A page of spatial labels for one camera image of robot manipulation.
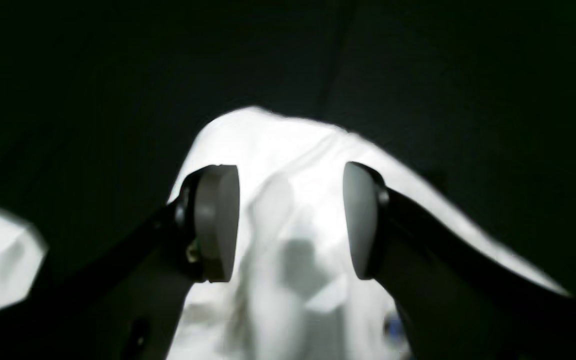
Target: dark background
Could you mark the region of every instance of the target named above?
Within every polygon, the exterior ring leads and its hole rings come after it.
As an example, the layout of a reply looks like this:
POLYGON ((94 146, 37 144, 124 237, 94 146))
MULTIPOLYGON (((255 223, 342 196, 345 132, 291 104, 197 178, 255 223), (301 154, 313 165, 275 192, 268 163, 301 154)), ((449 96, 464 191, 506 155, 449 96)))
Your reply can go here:
POLYGON ((576 294, 576 2, 0 0, 0 207, 59 282, 246 105, 358 132, 576 294))

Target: black surface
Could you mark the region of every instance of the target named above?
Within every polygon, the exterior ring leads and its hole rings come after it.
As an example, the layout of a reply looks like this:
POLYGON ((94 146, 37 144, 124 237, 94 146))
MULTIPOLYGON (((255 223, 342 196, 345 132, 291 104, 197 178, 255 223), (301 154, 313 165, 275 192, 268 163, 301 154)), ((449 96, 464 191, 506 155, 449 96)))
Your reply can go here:
POLYGON ((245 105, 361 133, 576 294, 576 3, 0 0, 0 207, 57 280, 245 105))

